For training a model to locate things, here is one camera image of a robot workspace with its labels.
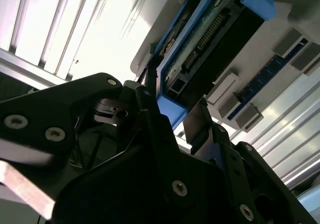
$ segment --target screw hole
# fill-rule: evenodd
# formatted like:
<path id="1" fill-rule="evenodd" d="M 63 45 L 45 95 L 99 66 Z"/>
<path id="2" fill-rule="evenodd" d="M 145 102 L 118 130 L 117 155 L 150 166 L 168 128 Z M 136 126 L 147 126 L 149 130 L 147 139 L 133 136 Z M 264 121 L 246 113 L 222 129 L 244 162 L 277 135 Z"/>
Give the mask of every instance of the screw hole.
<path id="1" fill-rule="evenodd" d="M 128 116 L 128 112 L 125 110 L 121 110 L 116 114 L 116 117 L 119 119 L 125 118 L 126 116 Z"/>
<path id="2" fill-rule="evenodd" d="M 21 119 L 13 118 L 13 119 L 11 120 L 11 123 L 12 123 L 12 124 L 22 124 L 23 122 L 22 122 Z"/>
<path id="3" fill-rule="evenodd" d="M 51 131 L 51 136 L 56 136 L 56 137 L 60 137 L 60 132 L 57 132 L 57 131 Z"/>
<path id="4" fill-rule="evenodd" d="M 116 85 L 117 82 L 115 82 L 114 80 L 112 79 L 108 79 L 108 83 L 111 84 L 111 85 Z"/>

